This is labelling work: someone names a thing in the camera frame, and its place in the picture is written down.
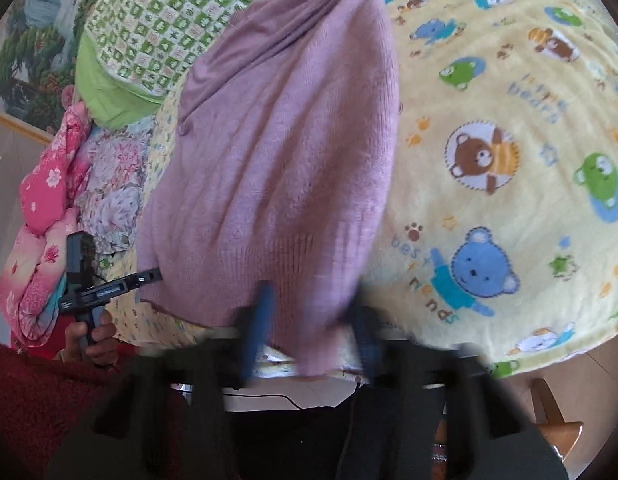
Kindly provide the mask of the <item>person's left forearm red sleeve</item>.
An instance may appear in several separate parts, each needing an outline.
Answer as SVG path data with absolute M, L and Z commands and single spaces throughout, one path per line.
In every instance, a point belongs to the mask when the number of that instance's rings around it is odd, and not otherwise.
M 0 344 L 0 479 L 191 479 L 167 356 L 120 372 Z

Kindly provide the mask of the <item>person's left hand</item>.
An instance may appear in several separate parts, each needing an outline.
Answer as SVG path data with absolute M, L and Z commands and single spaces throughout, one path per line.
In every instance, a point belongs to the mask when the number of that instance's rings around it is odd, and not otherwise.
M 63 363 L 82 362 L 94 366 L 110 367 L 118 359 L 116 327 L 108 311 L 104 310 L 99 325 L 89 330 L 84 322 L 71 322 L 66 327 L 63 349 L 56 359 Z

